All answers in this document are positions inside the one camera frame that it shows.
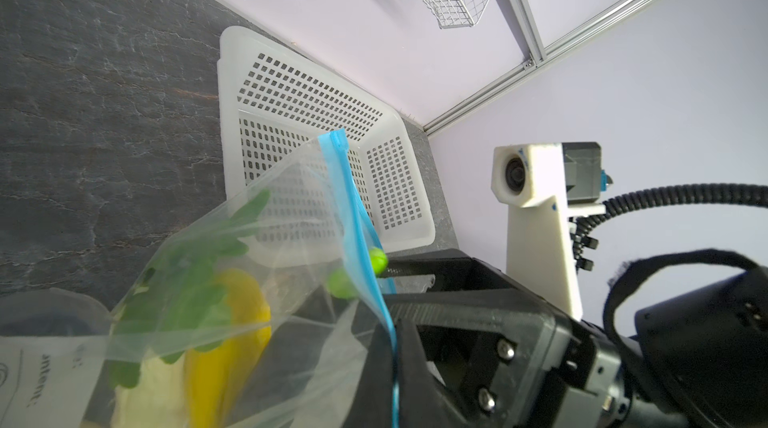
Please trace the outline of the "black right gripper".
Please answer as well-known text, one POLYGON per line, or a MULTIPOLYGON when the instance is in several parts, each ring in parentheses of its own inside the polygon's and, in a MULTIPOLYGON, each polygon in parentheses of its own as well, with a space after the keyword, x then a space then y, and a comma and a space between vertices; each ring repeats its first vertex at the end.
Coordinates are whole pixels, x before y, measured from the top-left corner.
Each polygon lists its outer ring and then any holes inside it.
POLYGON ((389 295, 397 347, 377 321, 353 323, 367 350, 344 427, 622 427, 631 390, 618 352, 501 270, 449 249, 390 260, 425 276, 389 295))

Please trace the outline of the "dark eggplant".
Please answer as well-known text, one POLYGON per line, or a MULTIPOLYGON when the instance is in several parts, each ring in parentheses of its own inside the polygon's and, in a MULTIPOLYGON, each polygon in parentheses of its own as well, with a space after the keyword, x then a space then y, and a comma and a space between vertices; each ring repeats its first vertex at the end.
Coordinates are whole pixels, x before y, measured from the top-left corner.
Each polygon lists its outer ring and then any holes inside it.
POLYGON ((334 269, 325 282, 328 293, 336 298, 349 300, 358 297, 361 288, 367 288, 368 279, 377 282, 388 267, 388 256, 381 248, 370 248, 368 258, 367 263, 334 269))

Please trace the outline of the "clear zip top bag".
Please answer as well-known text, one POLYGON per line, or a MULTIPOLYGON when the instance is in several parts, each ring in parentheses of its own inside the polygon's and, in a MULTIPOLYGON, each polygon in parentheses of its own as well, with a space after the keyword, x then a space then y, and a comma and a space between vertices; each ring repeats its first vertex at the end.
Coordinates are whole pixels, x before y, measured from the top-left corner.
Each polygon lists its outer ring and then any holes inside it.
POLYGON ((396 369, 387 256, 343 130, 163 242, 113 309, 1 299, 5 427, 340 427, 396 369))

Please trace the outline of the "green pepper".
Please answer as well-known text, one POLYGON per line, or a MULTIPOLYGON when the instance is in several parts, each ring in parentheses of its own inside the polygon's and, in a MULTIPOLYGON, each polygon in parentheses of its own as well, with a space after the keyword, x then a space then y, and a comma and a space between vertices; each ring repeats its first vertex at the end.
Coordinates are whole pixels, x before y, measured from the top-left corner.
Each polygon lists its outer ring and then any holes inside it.
POLYGON ((270 190, 259 190, 235 211, 217 208, 161 245, 115 309, 111 334, 124 352, 109 361, 163 357, 172 364, 190 350, 211 351, 259 328, 233 322, 227 289, 216 277, 249 253, 245 240, 258 234, 271 198, 270 190))

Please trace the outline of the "white perforated plastic basket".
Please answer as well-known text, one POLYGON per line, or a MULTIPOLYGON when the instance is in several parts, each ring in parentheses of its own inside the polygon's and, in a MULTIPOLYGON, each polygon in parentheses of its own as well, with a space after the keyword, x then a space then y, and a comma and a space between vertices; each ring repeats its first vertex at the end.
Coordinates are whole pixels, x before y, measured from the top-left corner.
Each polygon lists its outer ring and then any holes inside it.
POLYGON ((242 26, 222 32, 217 75, 227 198, 274 174, 277 164, 305 144, 342 131, 366 224, 384 251, 434 241, 427 190, 394 108, 242 26))

